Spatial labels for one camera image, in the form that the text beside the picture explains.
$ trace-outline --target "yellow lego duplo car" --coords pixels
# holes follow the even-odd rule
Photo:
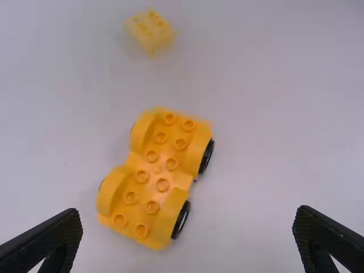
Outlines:
[[[130,153],[97,195],[99,221],[155,250],[177,239],[191,203],[189,190],[214,149],[210,123],[168,109],[140,115]]]

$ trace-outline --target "white surface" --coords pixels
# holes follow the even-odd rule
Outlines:
[[[147,6],[179,31],[157,61],[122,41],[123,20]],[[72,272],[303,272],[301,204],[364,234],[363,27],[360,0],[1,1],[0,242],[75,207]],[[94,208],[155,105],[211,120],[217,143],[161,253]]]

